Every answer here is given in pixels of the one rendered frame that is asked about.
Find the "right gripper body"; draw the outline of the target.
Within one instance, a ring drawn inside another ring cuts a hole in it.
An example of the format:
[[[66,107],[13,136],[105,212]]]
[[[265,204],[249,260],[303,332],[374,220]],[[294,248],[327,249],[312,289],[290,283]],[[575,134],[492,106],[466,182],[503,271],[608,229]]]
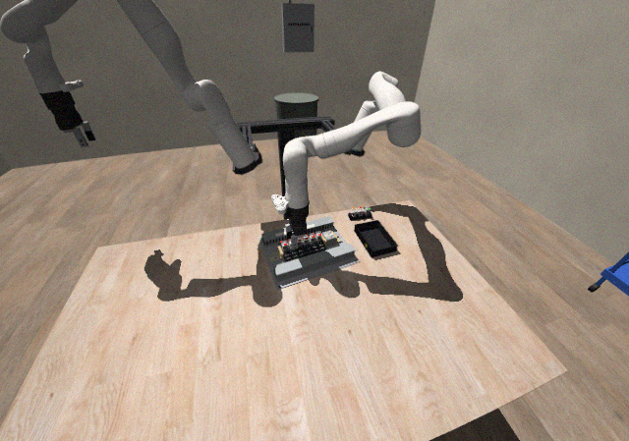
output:
[[[83,87],[82,81],[65,83],[60,72],[32,76],[32,78],[47,108],[53,113],[60,131],[74,129],[83,123],[81,115],[75,108],[76,103],[70,92]]]

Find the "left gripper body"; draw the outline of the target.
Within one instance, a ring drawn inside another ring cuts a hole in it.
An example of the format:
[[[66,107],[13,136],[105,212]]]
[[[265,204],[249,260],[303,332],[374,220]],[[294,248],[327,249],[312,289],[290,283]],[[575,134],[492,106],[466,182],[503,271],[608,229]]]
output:
[[[271,200],[278,214],[287,214],[289,225],[295,236],[307,233],[306,220],[310,204],[308,192],[301,195],[291,195],[286,192],[285,196],[274,194]]]

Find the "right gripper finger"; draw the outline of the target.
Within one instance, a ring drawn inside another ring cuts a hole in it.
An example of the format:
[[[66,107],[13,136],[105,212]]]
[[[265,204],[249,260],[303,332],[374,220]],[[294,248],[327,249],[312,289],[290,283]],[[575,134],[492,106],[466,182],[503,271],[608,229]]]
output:
[[[64,130],[63,132],[64,133],[73,132],[81,147],[87,147],[88,146],[88,144],[86,142],[86,139],[83,136],[80,128],[74,128],[74,129],[71,129],[71,130]]]
[[[90,126],[89,126],[89,122],[83,122],[80,124],[80,126],[83,126],[83,129],[86,133],[86,136],[88,138],[88,140],[96,140]]]

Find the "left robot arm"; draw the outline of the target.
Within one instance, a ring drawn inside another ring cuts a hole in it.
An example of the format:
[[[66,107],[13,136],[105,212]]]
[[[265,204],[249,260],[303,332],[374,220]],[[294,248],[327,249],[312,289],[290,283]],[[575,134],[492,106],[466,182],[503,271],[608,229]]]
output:
[[[289,141],[283,154],[286,192],[301,195],[308,191],[309,157],[325,159],[352,148],[362,151],[372,131],[382,125],[386,124],[392,144],[399,147],[415,144],[421,136],[420,107],[414,102],[406,102],[397,86],[395,78],[384,72],[375,73],[369,89],[377,105],[375,101],[365,101],[355,123],[318,136]]]

